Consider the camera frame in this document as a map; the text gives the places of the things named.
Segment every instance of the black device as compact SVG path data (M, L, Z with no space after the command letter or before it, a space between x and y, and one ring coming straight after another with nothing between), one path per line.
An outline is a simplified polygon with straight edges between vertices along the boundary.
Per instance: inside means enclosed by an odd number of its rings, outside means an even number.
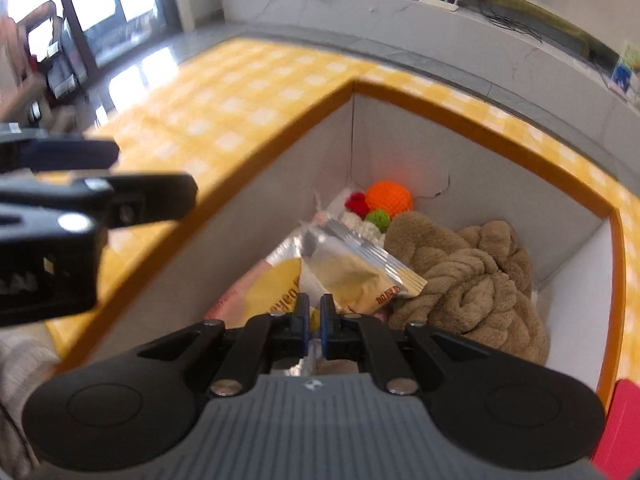
M0 179L0 326L93 308L106 231L179 220L196 194L188 174Z
M604 410L579 381L425 325L390 331L321 301L328 359L361 373L276 377L306 355L309 301L225 330L204 320L39 387L33 479L601 479Z

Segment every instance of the plastic food wrapper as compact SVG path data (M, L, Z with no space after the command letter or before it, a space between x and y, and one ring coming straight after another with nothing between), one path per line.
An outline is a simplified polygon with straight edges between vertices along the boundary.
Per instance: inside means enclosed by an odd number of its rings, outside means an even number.
M334 218L297 229L207 313L228 328L265 312L291 312L299 292L312 306L334 295L340 314L374 314L394 297L415 298L426 280ZM312 327L318 324L312 313Z

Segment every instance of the gray floor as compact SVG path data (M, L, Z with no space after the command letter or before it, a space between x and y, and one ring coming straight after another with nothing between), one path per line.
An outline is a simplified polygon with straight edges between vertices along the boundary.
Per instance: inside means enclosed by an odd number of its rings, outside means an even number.
M286 41L287 43L312 44L352 56L379 60L404 70L429 76L491 102L503 110L534 124L593 161L633 193L640 195L640 175L633 173L625 164L606 152L598 143L555 115L485 79L429 57L420 56L383 43L308 28L285 25L240 25L219 21L210 23L189 34L175 36L141 56L140 60L152 52L162 48L169 48L174 61L182 63L212 46L237 36ZM131 65L123 67L117 73L121 73L129 66ZM114 108L109 90L110 79L107 78L90 93L92 109L95 109L98 104L102 104L106 111ZM94 120L90 113L88 120Z

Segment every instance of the brown fluffy fabric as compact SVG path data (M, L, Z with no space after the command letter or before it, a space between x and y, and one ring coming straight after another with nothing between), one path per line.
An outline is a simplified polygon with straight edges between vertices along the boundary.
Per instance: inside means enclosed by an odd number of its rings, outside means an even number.
M426 215L408 212L391 222L385 249L427 279L419 297L395 304L391 328L424 321L517 357L546 362L545 327L527 297L529 255L507 222L455 233Z

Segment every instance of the tiled floor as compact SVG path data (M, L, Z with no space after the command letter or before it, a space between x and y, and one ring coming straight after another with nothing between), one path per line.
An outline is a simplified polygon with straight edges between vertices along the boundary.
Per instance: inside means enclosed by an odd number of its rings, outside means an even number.
M88 104L82 103L83 129L96 119L100 122L113 110L122 111L140 102L147 93L171 80L185 60L236 36L268 38L274 41L314 44L356 56L381 60L428 75L519 116L550 133L581 153L604 171L616 177L635 194L640 194L640 175L599 144L539 106L491 82L413 52L363 40L355 36L291 26L241 25L214 22L190 34L180 34L156 46L135 62L119 69L90 91Z

